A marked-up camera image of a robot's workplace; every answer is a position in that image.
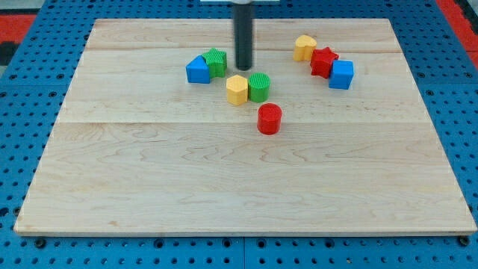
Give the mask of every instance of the green block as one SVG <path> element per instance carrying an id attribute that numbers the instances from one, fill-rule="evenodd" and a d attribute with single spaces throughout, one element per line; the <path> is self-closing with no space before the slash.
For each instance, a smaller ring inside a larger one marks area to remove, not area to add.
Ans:
<path id="1" fill-rule="evenodd" d="M 224 78 L 226 76 L 227 69 L 227 56 L 226 52 L 222 52 L 215 48 L 209 50 L 209 52 L 203 53 L 202 57 L 206 61 L 209 68 L 210 78 Z"/>
<path id="2" fill-rule="evenodd" d="M 270 78 L 257 72 L 249 77 L 249 98 L 253 102 L 265 102 L 269 98 Z"/>

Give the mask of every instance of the wood grain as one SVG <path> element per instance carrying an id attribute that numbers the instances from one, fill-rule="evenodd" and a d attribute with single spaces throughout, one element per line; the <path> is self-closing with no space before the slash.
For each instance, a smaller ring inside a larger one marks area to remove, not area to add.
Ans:
<path id="1" fill-rule="evenodd" d="M 228 20 L 101 19 L 94 25 L 15 230 L 34 236 L 467 235 L 477 230 L 384 19 L 256 21 L 260 104 L 226 80 L 188 84 L 206 49 L 232 59 Z M 330 90 L 292 61 L 301 34 L 354 61 Z"/>

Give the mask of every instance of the yellow pentagon block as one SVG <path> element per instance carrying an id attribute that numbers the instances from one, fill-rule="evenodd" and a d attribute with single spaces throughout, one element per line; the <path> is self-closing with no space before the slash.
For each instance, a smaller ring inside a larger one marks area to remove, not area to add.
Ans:
<path id="1" fill-rule="evenodd" d="M 295 61 L 310 61 L 312 59 L 312 52 L 317 47 L 317 41 L 308 36 L 301 35 L 296 40 L 296 46 L 294 48 L 294 60 Z"/>
<path id="2" fill-rule="evenodd" d="M 247 102 L 247 78 L 234 75 L 226 80 L 227 102 L 242 105 Z"/>

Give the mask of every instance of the toy block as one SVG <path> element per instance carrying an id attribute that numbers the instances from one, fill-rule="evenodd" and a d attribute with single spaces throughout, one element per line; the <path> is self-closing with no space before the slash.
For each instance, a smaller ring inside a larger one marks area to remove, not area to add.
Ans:
<path id="1" fill-rule="evenodd" d="M 227 56 L 226 52 L 212 48 L 209 52 L 202 54 L 206 64 L 209 67 L 210 78 L 224 78 L 226 76 L 227 69 Z"/>
<path id="2" fill-rule="evenodd" d="M 311 74 L 328 78 L 330 76 L 332 62 L 337 59 L 338 55 L 335 54 L 329 47 L 326 47 L 325 49 L 315 49 L 312 52 Z"/>
<path id="3" fill-rule="evenodd" d="M 294 48 L 294 60 L 295 61 L 310 61 L 312 52 L 317 47 L 317 41 L 308 36 L 301 35 L 296 39 L 296 46 Z"/>
<path id="4" fill-rule="evenodd" d="M 353 62 L 335 60 L 332 64 L 329 88 L 348 90 L 353 78 Z"/>
<path id="5" fill-rule="evenodd" d="M 242 105 L 247 102 L 247 78 L 234 75 L 226 80 L 227 102 Z"/>
<path id="6" fill-rule="evenodd" d="M 187 82 L 189 83 L 211 83 L 209 68 L 204 58 L 200 55 L 186 66 Z"/>
<path id="7" fill-rule="evenodd" d="M 270 78 L 257 72 L 249 77 L 249 98 L 253 102 L 265 102 L 269 98 Z"/>
<path id="8" fill-rule="evenodd" d="M 257 129 L 264 135 L 274 135 L 281 128 L 282 109 L 271 103 L 261 105 L 257 118 Z"/>

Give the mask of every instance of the blue cube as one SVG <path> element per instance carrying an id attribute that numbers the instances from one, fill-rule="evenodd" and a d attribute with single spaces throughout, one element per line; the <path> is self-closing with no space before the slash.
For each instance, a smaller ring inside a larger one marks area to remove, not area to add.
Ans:
<path id="1" fill-rule="evenodd" d="M 329 88 L 348 90 L 353 78 L 353 62 L 334 60 L 330 72 Z"/>
<path id="2" fill-rule="evenodd" d="M 189 83 L 211 83 L 209 78 L 209 67 L 200 55 L 186 66 L 187 82 Z"/>

